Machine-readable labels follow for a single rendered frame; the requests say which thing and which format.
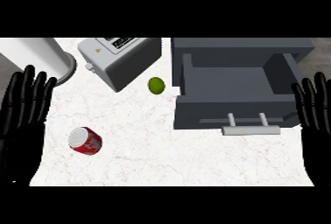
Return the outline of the white cylindrical container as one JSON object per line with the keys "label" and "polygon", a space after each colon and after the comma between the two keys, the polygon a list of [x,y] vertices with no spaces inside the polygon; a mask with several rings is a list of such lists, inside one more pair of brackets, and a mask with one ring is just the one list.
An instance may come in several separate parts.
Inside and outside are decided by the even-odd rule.
{"label": "white cylindrical container", "polygon": [[23,69],[32,65],[61,85],[76,71],[76,60],[53,38],[0,38],[0,53]]}

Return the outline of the dark grey drawer cabinet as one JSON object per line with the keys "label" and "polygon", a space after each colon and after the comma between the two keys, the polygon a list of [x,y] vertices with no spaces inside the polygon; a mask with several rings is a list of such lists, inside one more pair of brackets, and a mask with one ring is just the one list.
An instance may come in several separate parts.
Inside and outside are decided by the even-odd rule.
{"label": "dark grey drawer cabinet", "polygon": [[310,38],[171,38],[171,85],[180,85],[184,54],[196,67],[261,67],[277,53],[298,63],[314,48]]}

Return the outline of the red soda can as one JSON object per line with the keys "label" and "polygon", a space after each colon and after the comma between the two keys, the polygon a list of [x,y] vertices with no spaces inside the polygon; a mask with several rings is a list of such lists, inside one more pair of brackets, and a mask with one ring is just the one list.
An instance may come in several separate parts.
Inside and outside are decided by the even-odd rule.
{"label": "red soda can", "polygon": [[88,127],[78,127],[69,133],[67,146],[73,151],[94,155],[101,148],[101,137]]}

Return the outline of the dark grey open drawer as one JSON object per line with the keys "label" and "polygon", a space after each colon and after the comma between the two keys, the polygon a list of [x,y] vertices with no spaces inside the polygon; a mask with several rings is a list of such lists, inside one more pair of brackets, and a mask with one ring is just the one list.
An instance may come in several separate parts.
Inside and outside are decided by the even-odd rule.
{"label": "dark grey open drawer", "polygon": [[291,54],[279,53],[258,67],[196,67],[181,56],[180,95],[172,128],[218,129],[233,115],[239,126],[257,126],[260,117],[282,128],[298,124],[291,85],[301,80]]}

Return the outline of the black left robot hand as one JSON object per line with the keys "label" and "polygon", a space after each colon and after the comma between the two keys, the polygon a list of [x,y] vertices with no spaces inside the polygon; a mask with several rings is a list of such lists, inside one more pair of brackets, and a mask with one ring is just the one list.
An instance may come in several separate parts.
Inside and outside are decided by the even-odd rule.
{"label": "black left robot hand", "polygon": [[32,65],[11,75],[0,107],[0,189],[29,186],[36,174],[56,84]]}

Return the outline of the green lime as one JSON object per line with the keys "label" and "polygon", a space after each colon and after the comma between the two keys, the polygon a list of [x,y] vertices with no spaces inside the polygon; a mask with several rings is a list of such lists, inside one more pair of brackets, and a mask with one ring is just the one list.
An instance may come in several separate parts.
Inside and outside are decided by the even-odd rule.
{"label": "green lime", "polygon": [[147,82],[149,91],[159,95],[165,89],[165,84],[160,78],[152,77]]}

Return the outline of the grey toaster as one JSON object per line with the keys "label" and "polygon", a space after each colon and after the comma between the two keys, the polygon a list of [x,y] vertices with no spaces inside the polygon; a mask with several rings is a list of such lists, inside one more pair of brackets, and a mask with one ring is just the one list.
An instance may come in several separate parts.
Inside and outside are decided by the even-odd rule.
{"label": "grey toaster", "polygon": [[76,49],[85,69],[119,92],[160,57],[160,38],[87,38]]}

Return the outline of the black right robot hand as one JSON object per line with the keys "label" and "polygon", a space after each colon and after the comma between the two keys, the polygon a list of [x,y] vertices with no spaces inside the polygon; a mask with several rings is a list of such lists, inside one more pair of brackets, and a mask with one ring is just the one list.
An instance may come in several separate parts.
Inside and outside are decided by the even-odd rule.
{"label": "black right robot hand", "polygon": [[314,81],[291,85],[301,125],[304,170],[314,186],[331,187],[331,80],[322,72]]}

